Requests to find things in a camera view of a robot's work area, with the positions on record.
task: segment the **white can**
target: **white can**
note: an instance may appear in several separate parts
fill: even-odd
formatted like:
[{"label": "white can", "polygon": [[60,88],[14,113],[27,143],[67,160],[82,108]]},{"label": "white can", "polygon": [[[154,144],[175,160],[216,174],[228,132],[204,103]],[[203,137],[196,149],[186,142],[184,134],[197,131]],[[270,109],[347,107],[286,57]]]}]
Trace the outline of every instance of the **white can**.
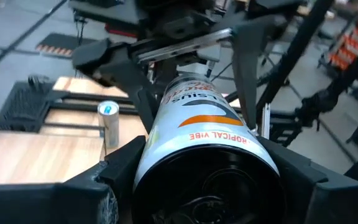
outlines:
[{"label": "white can", "polygon": [[114,101],[103,101],[98,105],[99,125],[104,127],[101,136],[106,149],[119,144],[119,105]]},{"label": "white can", "polygon": [[[158,212],[163,209],[161,206],[180,203],[175,200],[180,200],[178,195],[185,198],[185,193],[180,191],[189,186],[199,189],[196,192],[200,194],[205,188],[217,189],[206,186],[225,182],[214,179],[222,177],[220,173],[244,174],[245,179],[258,182],[269,198],[277,195],[277,200],[269,199],[274,200],[269,201],[269,206],[281,206],[274,208],[276,211],[284,207],[280,204],[284,199],[277,166],[244,120],[206,77],[177,77],[165,90],[137,168],[132,208],[134,223],[147,223],[147,216],[161,213]],[[194,184],[191,179],[202,183]]]}]

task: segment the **concrete floor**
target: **concrete floor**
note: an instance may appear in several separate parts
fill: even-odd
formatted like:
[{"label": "concrete floor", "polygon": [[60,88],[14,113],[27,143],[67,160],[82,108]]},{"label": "concrete floor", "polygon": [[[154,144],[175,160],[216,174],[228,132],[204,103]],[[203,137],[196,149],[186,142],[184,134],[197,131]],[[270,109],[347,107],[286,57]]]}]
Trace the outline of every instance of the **concrete floor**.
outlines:
[{"label": "concrete floor", "polygon": [[[12,44],[58,2],[59,0],[0,0],[0,47],[8,47]],[[332,32],[337,32],[343,23],[344,21],[336,19],[326,22],[324,26]],[[134,41],[127,37],[107,35],[103,27],[104,24],[89,22],[85,26],[84,37],[103,39],[110,36],[115,41]],[[72,22],[72,11],[66,4],[24,39],[16,49],[34,50],[35,46],[51,32],[76,34],[75,25]],[[277,50],[285,50],[286,46],[286,44],[278,45]],[[302,97],[310,96],[330,82],[322,69],[316,68],[321,52],[322,50],[317,49],[315,44],[311,44],[291,72],[290,81]],[[223,49],[221,61],[215,66],[213,74],[218,74],[230,62],[231,54],[231,50]],[[278,57],[272,57],[272,59],[276,62],[279,60]],[[266,64],[263,68],[259,68],[259,73],[263,74],[271,67]],[[7,54],[0,61],[0,109],[13,84],[19,80],[26,80],[31,74],[46,75],[56,79],[60,76],[73,76],[74,70],[69,60],[14,52]],[[222,76],[233,77],[232,70],[228,69]],[[231,80],[216,79],[214,84],[222,93],[230,93],[235,89]],[[296,106],[300,106],[300,99],[289,87],[282,88],[272,103],[274,110],[293,111]],[[358,148],[353,144],[344,143],[358,125],[358,102],[343,94],[335,110],[322,115],[321,119],[346,149],[358,158]],[[321,128],[319,132],[316,132],[316,128],[305,129],[289,148],[339,173],[344,173],[352,165],[324,128]]]}]

